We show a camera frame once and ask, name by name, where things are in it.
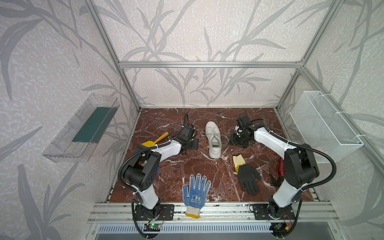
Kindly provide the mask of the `grey-white shoelace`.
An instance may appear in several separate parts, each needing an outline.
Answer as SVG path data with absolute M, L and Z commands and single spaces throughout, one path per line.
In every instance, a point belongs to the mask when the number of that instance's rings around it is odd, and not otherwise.
M 226 155 L 226 152 L 228 151 L 228 149 L 231 146 L 231 144 L 230 144 L 231 141 L 230 141 L 230 138 L 226 135 L 221 134 L 221 137 L 226 138 L 227 142 L 224 144 L 225 149 L 222 150 L 221 155 L 218 158 L 211 158 L 209 155 L 209 150 L 202 150 L 202 151 L 199 150 L 199 153 L 202 154 L 209 161 L 217 161 L 217 160 L 221 159 L 222 157 L 224 157 Z

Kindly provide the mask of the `white leather sneaker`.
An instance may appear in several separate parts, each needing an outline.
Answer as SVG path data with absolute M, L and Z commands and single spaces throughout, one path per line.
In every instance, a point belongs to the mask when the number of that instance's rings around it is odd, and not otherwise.
M 212 121 L 206 124 L 206 136 L 209 141 L 209 155 L 218 159 L 222 153 L 222 140 L 219 127 Z

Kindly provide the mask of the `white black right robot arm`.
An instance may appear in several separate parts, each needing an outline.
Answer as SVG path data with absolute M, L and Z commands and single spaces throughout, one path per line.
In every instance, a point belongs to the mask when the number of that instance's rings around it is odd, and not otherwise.
M 230 139 L 231 145 L 247 148 L 251 144 L 259 143 L 283 159 L 284 179 L 269 201 L 269 206 L 274 211 L 291 206 L 302 192 L 324 185 L 335 177 L 336 163 L 324 152 L 313 149 L 307 144 L 291 142 L 275 134 L 267 127 L 264 119 L 251 120 L 250 117 L 244 116 L 238 118 L 236 122 L 235 132 Z M 326 158 L 332 166 L 329 176 L 317 183 L 314 180 L 319 177 L 320 170 L 315 155 Z

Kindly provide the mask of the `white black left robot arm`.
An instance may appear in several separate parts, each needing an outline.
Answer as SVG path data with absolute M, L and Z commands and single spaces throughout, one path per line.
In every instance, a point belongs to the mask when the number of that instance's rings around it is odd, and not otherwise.
M 155 193 L 153 182 L 157 176 L 160 162 L 187 150 L 197 150 L 199 140 L 194 125 L 186 125 L 167 142 L 145 147 L 137 147 L 134 153 L 121 165 L 118 171 L 119 183 L 134 192 L 139 203 L 147 210 L 157 209 L 160 199 Z

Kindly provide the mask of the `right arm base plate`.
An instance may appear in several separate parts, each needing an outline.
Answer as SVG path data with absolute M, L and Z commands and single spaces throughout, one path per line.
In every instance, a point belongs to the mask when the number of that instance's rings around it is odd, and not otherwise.
M 295 220 L 292 206 L 279 208 L 271 204 L 251 204 L 249 210 L 255 220 Z

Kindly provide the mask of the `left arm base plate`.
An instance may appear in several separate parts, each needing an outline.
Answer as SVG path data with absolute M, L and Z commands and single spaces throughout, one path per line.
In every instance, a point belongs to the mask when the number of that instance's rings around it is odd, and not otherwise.
M 160 204 L 154 209 L 149 210 L 143 205 L 136 205 L 134 208 L 134 216 L 137 221 L 172 221 L 174 218 L 175 205 Z

